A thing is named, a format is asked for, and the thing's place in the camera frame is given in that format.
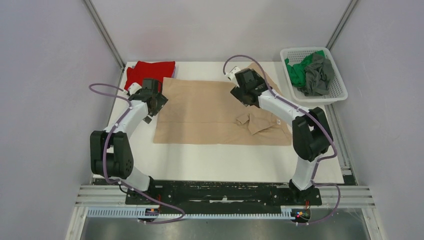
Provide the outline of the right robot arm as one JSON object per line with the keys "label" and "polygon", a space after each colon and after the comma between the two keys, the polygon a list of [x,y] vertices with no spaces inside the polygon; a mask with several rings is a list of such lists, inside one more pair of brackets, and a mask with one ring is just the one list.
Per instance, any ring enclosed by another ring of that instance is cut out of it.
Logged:
{"label": "right robot arm", "polygon": [[292,129],[292,145],[298,156],[296,169],[289,181],[289,199],[302,204],[313,188],[316,165],[333,145],[333,137],[324,110],[308,109],[283,97],[254,69],[234,67],[225,74],[234,88],[230,93],[245,106],[266,110]]}

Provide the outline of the beige t-shirt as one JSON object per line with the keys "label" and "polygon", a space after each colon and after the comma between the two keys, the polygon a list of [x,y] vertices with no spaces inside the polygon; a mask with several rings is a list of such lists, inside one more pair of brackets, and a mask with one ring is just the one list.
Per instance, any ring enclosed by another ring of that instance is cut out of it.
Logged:
{"label": "beige t-shirt", "polygon": [[228,81],[166,77],[168,99],[157,116],[155,144],[290,146],[288,125],[256,106],[245,106]]}

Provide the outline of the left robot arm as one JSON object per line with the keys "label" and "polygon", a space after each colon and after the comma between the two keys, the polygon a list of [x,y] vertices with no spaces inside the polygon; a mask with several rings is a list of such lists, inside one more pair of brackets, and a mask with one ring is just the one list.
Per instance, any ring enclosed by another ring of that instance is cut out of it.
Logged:
{"label": "left robot arm", "polygon": [[133,83],[129,96],[120,97],[127,102],[127,109],[114,123],[93,131],[89,138],[91,172],[132,191],[138,189],[137,196],[145,204],[156,200],[157,190],[150,186],[152,178],[135,167],[130,137],[141,122],[149,124],[168,102],[162,90],[162,83],[153,78]]}

